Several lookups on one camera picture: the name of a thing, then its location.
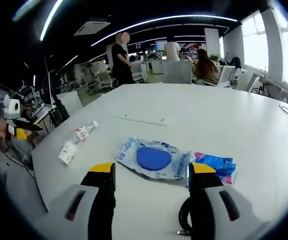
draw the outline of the black ceiling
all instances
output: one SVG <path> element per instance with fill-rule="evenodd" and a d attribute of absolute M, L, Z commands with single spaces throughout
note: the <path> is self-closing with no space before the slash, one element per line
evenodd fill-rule
<path fill-rule="evenodd" d="M 76 55 L 78 57 L 71 63 L 72 65 L 86 62 L 105 53 L 106 45 L 113 43 L 115 38 L 111 36 L 92 47 L 91 44 L 122 28 L 143 21 L 187 14 L 208 14 L 238 20 L 238 22 L 233 22 L 214 18 L 186 17 L 150 22 L 127 30 L 131 34 L 130 44 L 166 37 L 169 34 L 175 36 L 204 35 L 204 28 L 213 28 L 214 26 L 211 25 L 222 26 L 216 27 L 219 30 L 219 35 L 222 36 L 227 28 L 232 30 L 240 24 L 239 21 L 257 9 L 264 10 L 267 8 L 265 0 L 249 0 L 247 2 L 242 0 L 199 0 L 194 3 L 177 2 L 174 4 L 149 1 L 112 4 L 107 1 L 63 0 L 41 43 L 39 38 L 43 25 L 55 2 L 56 0 L 41 0 L 19 22 L 9 20 L 7 24 L 3 25 L 5 33 L 1 34 L 2 38 L 0 39 L 0 59 L 3 59 L 3 62 L 10 66 L 7 69 L 7 76 L 10 77 L 11 75 L 12 81 L 21 78 L 25 80 L 31 78 L 33 74 L 43 78 L 46 74 L 44 57 L 48 71 L 53 69 L 58 71 Z M 20 4 L 14 4 L 11 10 L 14 11 Z M 96 34 L 74 36 L 76 31 L 90 19 L 105 20 L 110 22 L 110 25 Z M 204 39 L 187 37 L 178 40 Z M 30 69 L 27 69 L 23 62 L 26 62 Z"/>

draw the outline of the yellow object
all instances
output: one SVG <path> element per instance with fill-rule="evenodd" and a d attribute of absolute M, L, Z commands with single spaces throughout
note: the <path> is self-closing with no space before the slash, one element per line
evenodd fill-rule
<path fill-rule="evenodd" d="M 113 162 L 106 162 L 92 166 L 88 171 L 96 173 L 110 173 Z"/>
<path fill-rule="evenodd" d="M 192 162 L 193 167 L 194 167 L 194 173 L 195 174 L 207 174 L 207 173 L 216 173 L 215 169 L 202 164 L 202 163 L 196 163 L 196 162 Z"/>
<path fill-rule="evenodd" d="M 15 137 L 22 140 L 26 140 L 28 138 L 22 128 L 15 128 Z"/>

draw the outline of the blue sponge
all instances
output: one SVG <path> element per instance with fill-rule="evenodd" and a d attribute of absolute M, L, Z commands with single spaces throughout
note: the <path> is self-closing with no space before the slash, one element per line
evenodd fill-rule
<path fill-rule="evenodd" d="M 167 151 L 143 146 L 136 151 L 138 165 L 149 171 L 158 171 L 165 168 L 172 161 L 172 156 Z"/>

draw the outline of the man in white shirt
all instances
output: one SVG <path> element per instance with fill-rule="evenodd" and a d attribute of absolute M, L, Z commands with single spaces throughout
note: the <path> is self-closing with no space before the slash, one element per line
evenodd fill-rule
<path fill-rule="evenodd" d="M 177 42 L 172 41 L 172 37 L 167 37 L 167 43 L 164 45 L 167 60 L 179 61 L 181 47 Z"/>

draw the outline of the plastic water bottle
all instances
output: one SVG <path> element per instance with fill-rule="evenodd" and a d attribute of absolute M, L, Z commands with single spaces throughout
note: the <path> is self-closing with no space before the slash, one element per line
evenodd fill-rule
<path fill-rule="evenodd" d="M 99 124 L 96 121 L 92 123 L 87 123 L 82 127 L 76 129 L 73 133 L 69 135 L 68 140 L 73 144 L 77 145 L 78 143 L 83 142 L 88 136 L 93 132 L 95 128 L 98 128 Z"/>

